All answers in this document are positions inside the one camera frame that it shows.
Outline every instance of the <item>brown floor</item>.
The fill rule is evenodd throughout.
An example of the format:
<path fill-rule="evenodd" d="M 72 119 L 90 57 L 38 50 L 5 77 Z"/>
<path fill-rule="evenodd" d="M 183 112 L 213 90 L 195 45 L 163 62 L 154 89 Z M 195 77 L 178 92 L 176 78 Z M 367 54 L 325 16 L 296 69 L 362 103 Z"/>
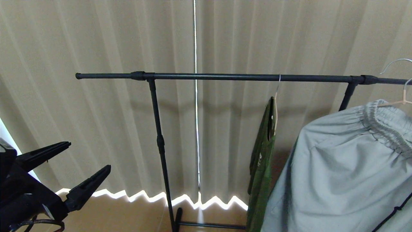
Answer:
<path fill-rule="evenodd" d="M 139 197 L 134 202 L 129 202 L 126 197 L 112 199 L 107 195 L 91 197 L 80 211 L 74 211 L 64 220 L 65 232 L 93 232 L 93 231 L 148 231 L 148 232 L 168 232 L 171 231 L 170 219 L 166 201 L 161 199 L 156 202 L 148 202 L 145 197 Z M 233 204 L 228 210 L 213 204 L 205 210 L 194 210 L 191 205 L 183 201 L 174 206 L 174 211 L 178 207 L 183 209 L 183 220 L 198 221 L 206 223 L 224 223 L 245 225 L 246 211 L 237 204 Z M 54 231 L 58 226 L 35 225 L 32 232 Z M 238 230 L 189 227 L 182 226 L 183 232 L 235 232 Z"/>

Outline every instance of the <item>clothes rack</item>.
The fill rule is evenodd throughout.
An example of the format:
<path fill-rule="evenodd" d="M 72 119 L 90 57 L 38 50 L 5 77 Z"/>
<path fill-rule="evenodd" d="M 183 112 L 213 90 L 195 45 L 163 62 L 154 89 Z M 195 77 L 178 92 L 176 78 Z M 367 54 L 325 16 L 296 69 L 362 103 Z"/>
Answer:
<path fill-rule="evenodd" d="M 166 166 L 166 156 L 164 149 L 164 139 L 162 128 L 160 125 L 159 106 L 157 103 L 155 80 L 259 80 L 259 81 L 279 81 L 280 75 L 275 74 L 203 74 L 203 73 L 146 73 L 136 71 L 132 73 L 76 73 L 77 79 L 133 79 L 146 80 L 149 83 L 150 93 L 152 96 L 152 105 L 154 111 L 154 120 L 157 131 L 157 146 L 159 148 L 160 160 L 162 163 L 164 185 L 166 189 L 166 199 L 169 208 L 170 223 L 173 232 L 178 232 L 181 225 L 184 226 L 200 226 L 200 227 L 216 227 L 227 229 L 244 230 L 246 226 L 228 225 L 215 223 L 195 223 L 182 221 L 182 208 L 178 208 L 176 218 L 173 214 L 173 206 L 170 196 L 169 177 Z M 360 76 L 325 76 L 325 75 L 281 75 L 282 82 L 284 81 L 299 81 L 299 82 L 336 82 L 348 83 L 344 98 L 340 105 L 339 111 L 346 109 L 357 85 L 372 85 L 372 84 L 396 84 L 404 85 L 407 80 L 378 78 L 370 75 Z"/>

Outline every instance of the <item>green shirt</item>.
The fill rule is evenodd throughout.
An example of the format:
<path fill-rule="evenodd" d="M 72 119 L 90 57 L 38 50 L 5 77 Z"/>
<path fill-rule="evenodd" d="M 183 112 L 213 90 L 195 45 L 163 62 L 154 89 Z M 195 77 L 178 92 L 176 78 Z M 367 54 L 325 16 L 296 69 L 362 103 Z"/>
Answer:
<path fill-rule="evenodd" d="M 266 204 L 272 191 L 272 152 L 275 142 L 273 126 L 276 120 L 274 111 L 274 99 L 271 97 L 266 105 L 250 159 L 250 198 L 246 222 L 246 231 L 249 232 L 258 232 L 262 228 Z"/>

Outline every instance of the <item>curtain fold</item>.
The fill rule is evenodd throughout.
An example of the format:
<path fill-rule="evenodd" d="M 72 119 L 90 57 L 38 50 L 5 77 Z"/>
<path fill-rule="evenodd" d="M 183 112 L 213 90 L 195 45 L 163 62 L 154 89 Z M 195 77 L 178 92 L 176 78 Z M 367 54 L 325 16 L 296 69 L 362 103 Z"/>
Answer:
<path fill-rule="evenodd" d="M 412 2 L 197 1 L 199 73 L 375 75 L 412 55 Z M 410 78 L 406 62 L 385 78 Z M 248 202 L 249 162 L 277 82 L 208 81 L 199 88 L 202 201 Z M 281 82 L 274 177 L 300 129 L 336 112 L 347 84 Z M 358 86 L 349 107 L 400 99 L 400 85 Z"/>
<path fill-rule="evenodd" d="M 106 164 L 101 186 L 164 191 L 148 84 L 75 73 L 194 72 L 192 1 L 0 2 L 0 116 L 22 152 L 67 140 L 35 169 L 54 191 Z M 194 81 L 157 81 L 172 198 L 198 195 Z"/>

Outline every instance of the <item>metal hanger hook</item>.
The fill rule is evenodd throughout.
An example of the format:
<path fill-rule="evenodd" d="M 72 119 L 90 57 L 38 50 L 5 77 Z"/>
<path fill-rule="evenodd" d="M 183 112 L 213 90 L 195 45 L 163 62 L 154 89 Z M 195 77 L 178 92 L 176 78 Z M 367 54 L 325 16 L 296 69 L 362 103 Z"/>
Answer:
<path fill-rule="evenodd" d="M 379 74 L 383 74 L 383 73 L 386 71 L 386 69 L 389 67 L 389 65 L 391 65 L 392 63 L 395 63 L 395 62 L 397 62 L 397 61 L 400 61 L 400 60 L 406 60 L 406 61 L 409 61 L 409 62 L 412 63 L 412 60 L 411 60 L 411 59 L 406 59 L 406 58 L 397 59 L 397 60 L 394 60 L 394 61 L 392 61 L 391 63 L 389 63 L 389 64 L 385 67 L 384 71 L 381 72 L 381 73 L 379 73 Z M 406 90 L 406 86 L 408 85 L 408 83 L 409 83 L 411 80 L 412 80 L 412 78 L 410 78 L 410 79 L 403 85 L 403 90 Z"/>

